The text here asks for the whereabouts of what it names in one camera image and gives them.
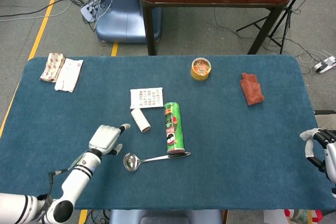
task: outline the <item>power strip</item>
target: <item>power strip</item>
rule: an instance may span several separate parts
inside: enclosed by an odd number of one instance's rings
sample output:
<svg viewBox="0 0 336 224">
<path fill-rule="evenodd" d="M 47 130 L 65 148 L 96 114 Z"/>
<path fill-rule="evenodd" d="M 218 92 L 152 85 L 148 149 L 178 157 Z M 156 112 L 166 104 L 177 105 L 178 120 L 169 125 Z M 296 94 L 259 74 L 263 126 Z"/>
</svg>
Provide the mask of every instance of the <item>power strip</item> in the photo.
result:
<svg viewBox="0 0 336 224">
<path fill-rule="evenodd" d="M 97 13 L 99 10 L 100 1 L 101 0 L 93 0 L 90 3 L 86 4 L 85 6 L 83 6 L 82 9 L 80 10 L 80 13 L 82 13 L 83 17 L 88 22 L 93 22 L 99 17 Z"/>
<path fill-rule="evenodd" d="M 333 67 L 336 67 L 336 58 L 334 56 L 330 56 L 328 59 L 317 63 L 313 69 L 317 73 L 324 73 Z"/>
</svg>

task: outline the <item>blue table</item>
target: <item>blue table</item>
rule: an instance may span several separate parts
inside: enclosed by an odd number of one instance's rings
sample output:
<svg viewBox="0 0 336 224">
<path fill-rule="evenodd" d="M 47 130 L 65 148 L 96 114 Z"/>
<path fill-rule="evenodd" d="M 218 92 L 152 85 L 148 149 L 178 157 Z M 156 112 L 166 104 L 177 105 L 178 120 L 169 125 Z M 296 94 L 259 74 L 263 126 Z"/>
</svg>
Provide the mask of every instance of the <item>blue table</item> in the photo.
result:
<svg viewBox="0 0 336 224">
<path fill-rule="evenodd" d="M 132 127 L 119 138 L 76 207 L 89 209 L 333 209 L 332 184 L 305 159 L 299 134 L 316 121 L 296 60 L 290 56 L 209 56 L 206 81 L 190 76 L 195 56 L 84 57 L 74 93 L 39 80 L 46 59 L 29 61 L 0 140 L 0 191 L 39 195 L 47 173 L 68 167 L 101 124 Z M 258 76 L 265 101 L 247 106 L 241 73 Z M 130 114 L 130 89 L 163 87 L 164 102 L 181 106 L 192 155 L 122 164 L 126 152 L 164 155 L 162 108 L 144 109 L 152 125 L 140 133 Z M 55 178 L 52 196 L 61 196 Z"/>
</svg>

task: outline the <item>floor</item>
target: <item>floor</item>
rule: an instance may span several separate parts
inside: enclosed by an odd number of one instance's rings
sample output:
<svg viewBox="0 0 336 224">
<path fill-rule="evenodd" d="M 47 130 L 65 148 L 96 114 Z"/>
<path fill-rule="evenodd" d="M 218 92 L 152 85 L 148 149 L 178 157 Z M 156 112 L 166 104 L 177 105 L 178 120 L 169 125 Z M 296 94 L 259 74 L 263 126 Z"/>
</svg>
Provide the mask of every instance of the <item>floor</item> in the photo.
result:
<svg viewBox="0 0 336 224">
<path fill-rule="evenodd" d="M 46 6 L 50 0 L 0 0 L 0 15 L 25 13 Z M 62 12 L 67 1 L 55 4 L 51 14 Z M 299 43 L 304 49 L 325 50 L 336 55 L 336 2 L 334 0 L 307 0 L 301 14 L 293 15 L 287 38 Z M 43 16 L 45 10 L 37 15 Z M 253 22 L 267 14 L 264 9 L 217 8 L 216 18 L 221 26 L 235 30 L 246 23 Z M 31 53 L 35 38 L 43 19 L 0 22 L 0 122 L 3 121 L 11 102 L 24 65 Z M 213 8 L 169 8 L 163 12 L 163 34 L 157 44 L 159 55 L 243 55 L 253 37 L 255 27 L 249 27 L 238 38 L 227 29 L 216 26 Z M 259 54 L 278 53 L 277 47 L 264 42 Z M 49 52 L 62 52 L 66 56 L 109 56 L 113 44 L 97 39 L 88 25 L 79 15 L 79 7 L 71 5 L 57 17 L 49 18 L 35 57 L 46 57 Z M 285 52 L 293 57 L 301 48 L 291 41 L 286 41 Z M 146 55 L 144 44 L 119 44 L 117 57 Z M 307 55 L 303 61 L 310 61 Z M 336 71 L 324 74 L 309 72 L 314 63 L 301 65 L 302 73 L 309 91 L 313 108 L 316 110 L 336 110 Z M 79 211 L 76 211 L 70 223 L 77 223 Z M 336 215 L 329 215 L 322 223 L 335 223 Z M 231 211 L 228 223 L 262 223 L 260 211 Z"/>
</svg>

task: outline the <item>red rag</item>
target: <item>red rag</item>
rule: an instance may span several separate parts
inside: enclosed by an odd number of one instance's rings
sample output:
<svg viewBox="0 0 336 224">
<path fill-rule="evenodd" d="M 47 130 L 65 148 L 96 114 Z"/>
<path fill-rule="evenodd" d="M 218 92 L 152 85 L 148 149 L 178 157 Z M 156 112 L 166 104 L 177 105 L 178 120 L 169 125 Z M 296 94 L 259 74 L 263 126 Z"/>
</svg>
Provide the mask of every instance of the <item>red rag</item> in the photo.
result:
<svg viewBox="0 0 336 224">
<path fill-rule="evenodd" d="M 261 93 L 260 84 L 255 74 L 242 74 L 243 79 L 240 81 L 248 105 L 262 102 L 265 97 Z"/>
</svg>

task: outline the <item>silver spoon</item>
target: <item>silver spoon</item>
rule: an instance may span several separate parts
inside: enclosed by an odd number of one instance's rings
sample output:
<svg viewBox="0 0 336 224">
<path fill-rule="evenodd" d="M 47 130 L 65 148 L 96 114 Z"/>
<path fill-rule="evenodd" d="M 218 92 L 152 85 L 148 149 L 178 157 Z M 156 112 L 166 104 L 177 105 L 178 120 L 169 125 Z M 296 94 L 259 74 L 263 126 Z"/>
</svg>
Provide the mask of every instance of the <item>silver spoon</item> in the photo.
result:
<svg viewBox="0 0 336 224">
<path fill-rule="evenodd" d="M 182 153 L 165 155 L 165 156 L 149 158 L 149 159 L 139 159 L 134 153 L 127 153 L 124 157 L 124 166 L 130 172 L 135 172 L 141 163 L 155 161 L 155 160 L 162 160 L 162 159 L 187 157 L 190 154 L 191 154 L 190 152 L 182 152 Z"/>
</svg>

